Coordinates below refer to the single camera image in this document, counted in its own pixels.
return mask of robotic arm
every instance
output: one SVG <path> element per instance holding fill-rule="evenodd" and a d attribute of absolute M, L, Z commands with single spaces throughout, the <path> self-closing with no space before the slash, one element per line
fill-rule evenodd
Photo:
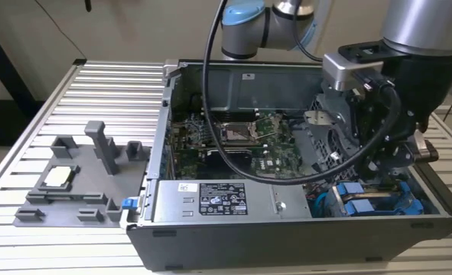
<path fill-rule="evenodd" d="M 316 29 L 314 11 L 311 0 L 276 1 L 271 8 L 262 0 L 232 1 L 223 9 L 222 17 L 226 59 L 254 58 L 258 48 L 292 50 L 307 46 Z M 214 39 L 215 28 L 211 34 L 210 40 Z M 322 60 L 330 90 L 347 94 L 358 89 L 364 95 L 350 105 L 350 119 L 355 122 L 351 124 L 352 138 L 358 139 L 362 149 L 347 164 L 354 160 L 350 166 L 358 163 L 359 168 L 368 172 L 362 171 L 360 174 L 368 175 L 374 165 L 379 170 L 408 166 L 416 161 L 437 160 L 437 152 L 421 133 L 428 128 L 429 115 L 443 103 L 452 86 L 452 0 L 392 0 L 383 37 L 380 41 L 342 46 Z M 208 59 L 210 52 L 206 51 L 206 114 Z M 396 107 L 399 119 L 388 125 Z M 236 169 L 227 160 L 226 152 L 222 156 L 234 171 L 260 182 L 299 184 L 318 180 L 322 175 L 291 179 L 288 183 L 286 180 L 276 182 L 255 178 Z"/>
<path fill-rule="evenodd" d="M 421 133 L 429 115 L 443 103 L 452 86 L 452 0 L 392 0 L 383 27 L 383 40 L 346 45 L 328 53 L 323 61 L 324 78 L 332 89 L 360 88 L 371 93 L 371 78 L 364 72 L 380 72 L 395 85 L 403 103 L 399 122 L 392 128 L 375 162 L 390 166 L 404 148 L 415 162 L 432 162 L 437 152 Z M 358 105 L 356 132 L 362 141 L 371 138 L 387 113 L 383 100 Z"/>

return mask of warning label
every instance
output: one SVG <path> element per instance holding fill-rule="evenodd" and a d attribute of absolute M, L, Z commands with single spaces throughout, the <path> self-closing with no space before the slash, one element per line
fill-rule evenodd
<path fill-rule="evenodd" d="M 244 183 L 200 183 L 202 215 L 248 215 Z"/>

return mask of green circuit board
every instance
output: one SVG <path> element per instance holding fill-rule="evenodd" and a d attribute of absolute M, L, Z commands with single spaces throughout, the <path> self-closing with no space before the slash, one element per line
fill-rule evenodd
<path fill-rule="evenodd" d="M 251 136 L 248 136 L 248 139 L 243 138 L 246 136 L 244 130 L 240 134 L 240 141 L 247 140 L 252 145 L 240 148 L 234 146 L 226 147 L 226 150 L 230 152 L 243 154 L 246 158 L 251 158 L 243 169 L 248 170 L 250 173 L 271 178 L 291 178 L 304 175 L 303 159 L 283 115 L 275 112 L 262 112 L 256 121 L 244 123 L 246 128 Z M 186 140 L 186 131 L 175 132 L 179 135 L 175 140 Z M 222 133 L 224 133 L 224 137 L 227 135 L 234 137 L 227 129 L 223 129 Z M 211 144 L 184 146 L 182 142 L 178 143 L 175 146 L 175 178 L 183 180 L 239 179 L 240 176 L 228 168 L 220 169 L 216 167 L 226 164 L 220 163 L 219 157 L 211 157 L 215 153 L 216 150 Z"/>

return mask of slotted aluminum surface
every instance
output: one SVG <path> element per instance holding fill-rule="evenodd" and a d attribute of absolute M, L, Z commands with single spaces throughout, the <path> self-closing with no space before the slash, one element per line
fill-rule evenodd
<path fill-rule="evenodd" d="M 142 267 L 123 229 L 16 228 L 11 223 L 51 158 L 48 145 L 56 134 L 75 134 L 78 143 L 88 143 L 82 126 L 88 119 L 103 119 L 108 125 L 107 134 L 119 144 L 138 139 L 151 145 L 154 133 L 146 129 L 152 129 L 158 117 L 155 112 L 143 110 L 155 110 L 159 104 L 158 72 L 160 64 L 88 62 L 86 66 L 74 67 L 66 76 L 44 106 L 46 112 L 43 110 L 35 118 L 0 164 L 0 271 L 27 275 L 151 274 Z M 452 133 L 436 116 L 425 137 L 440 152 L 440 160 L 432 167 L 452 190 Z M 386 264 L 204 270 L 202 273 L 452 275 L 452 235 L 419 243 Z"/>

